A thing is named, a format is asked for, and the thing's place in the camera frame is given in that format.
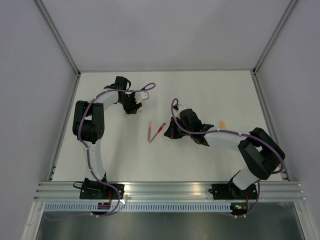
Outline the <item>red grip clear pen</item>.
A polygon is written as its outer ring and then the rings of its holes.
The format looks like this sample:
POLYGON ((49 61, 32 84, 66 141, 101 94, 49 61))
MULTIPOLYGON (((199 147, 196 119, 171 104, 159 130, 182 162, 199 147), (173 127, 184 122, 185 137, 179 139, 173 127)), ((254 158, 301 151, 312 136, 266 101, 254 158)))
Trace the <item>red grip clear pen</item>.
POLYGON ((155 135, 150 139, 150 141, 152 142, 156 136, 163 130, 163 128, 166 126, 166 123, 164 122, 160 127, 159 129, 157 130, 157 132, 155 133, 155 135))

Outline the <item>orange grip clear pen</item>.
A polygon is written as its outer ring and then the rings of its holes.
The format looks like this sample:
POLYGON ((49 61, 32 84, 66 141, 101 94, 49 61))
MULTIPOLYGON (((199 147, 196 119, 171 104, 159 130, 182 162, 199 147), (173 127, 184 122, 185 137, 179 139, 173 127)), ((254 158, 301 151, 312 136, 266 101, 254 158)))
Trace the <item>orange grip clear pen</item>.
POLYGON ((148 123, 148 132, 147 132, 147 142, 150 143, 151 141, 151 133, 152 133, 152 121, 148 123))

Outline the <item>orange marker cap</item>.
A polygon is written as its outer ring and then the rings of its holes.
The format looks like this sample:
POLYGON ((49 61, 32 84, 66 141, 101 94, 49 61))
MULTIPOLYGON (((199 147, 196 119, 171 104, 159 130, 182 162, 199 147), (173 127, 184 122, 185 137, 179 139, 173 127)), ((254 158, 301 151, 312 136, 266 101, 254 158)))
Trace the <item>orange marker cap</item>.
POLYGON ((222 129, 222 130, 225 130, 225 129, 226 129, 226 125, 225 125, 225 122, 224 122, 224 121, 220 121, 220 122, 219 122, 219 128, 222 129))

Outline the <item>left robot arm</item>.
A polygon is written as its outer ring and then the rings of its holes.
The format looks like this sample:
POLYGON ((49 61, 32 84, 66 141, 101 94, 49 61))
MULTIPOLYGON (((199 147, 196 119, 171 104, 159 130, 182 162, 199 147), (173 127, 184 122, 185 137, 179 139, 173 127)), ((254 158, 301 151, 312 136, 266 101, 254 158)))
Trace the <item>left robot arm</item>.
POLYGON ((120 104, 127 115, 136 114, 142 107, 137 95, 143 90, 130 90, 131 82, 117 76, 115 82, 104 87, 91 101, 79 100, 75 104, 72 132, 84 146, 87 174, 84 183, 94 183, 91 193, 104 199, 109 193, 107 174, 102 163, 101 139, 105 133, 105 111, 120 104))

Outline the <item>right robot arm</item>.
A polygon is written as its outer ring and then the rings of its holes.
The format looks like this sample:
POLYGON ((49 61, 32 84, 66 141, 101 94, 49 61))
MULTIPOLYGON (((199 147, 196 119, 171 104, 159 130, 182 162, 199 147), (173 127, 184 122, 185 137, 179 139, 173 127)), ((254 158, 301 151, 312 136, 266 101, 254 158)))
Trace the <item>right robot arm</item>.
POLYGON ((235 199, 259 180, 267 180, 276 169, 282 170, 285 153, 260 127, 249 132, 225 130, 204 124, 191 108, 176 104, 171 108, 170 124, 164 136, 170 139, 190 137, 196 144, 239 152, 245 167, 227 183, 228 194, 235 199))

